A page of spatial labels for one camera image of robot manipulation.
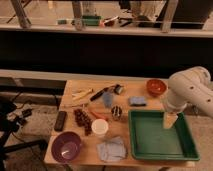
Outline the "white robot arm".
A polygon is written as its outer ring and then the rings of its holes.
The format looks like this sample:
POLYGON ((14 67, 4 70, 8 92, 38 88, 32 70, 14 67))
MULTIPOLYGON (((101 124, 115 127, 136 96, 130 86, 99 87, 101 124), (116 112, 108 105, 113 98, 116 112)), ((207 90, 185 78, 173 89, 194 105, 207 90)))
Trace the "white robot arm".
POLYGON ((188 103, 201 109, 213 118, 213 90, 209 88, 211 75, 201 66, 172 74, 168 79, 168 90, 163 96, 163 128, 170 129, 188 103))

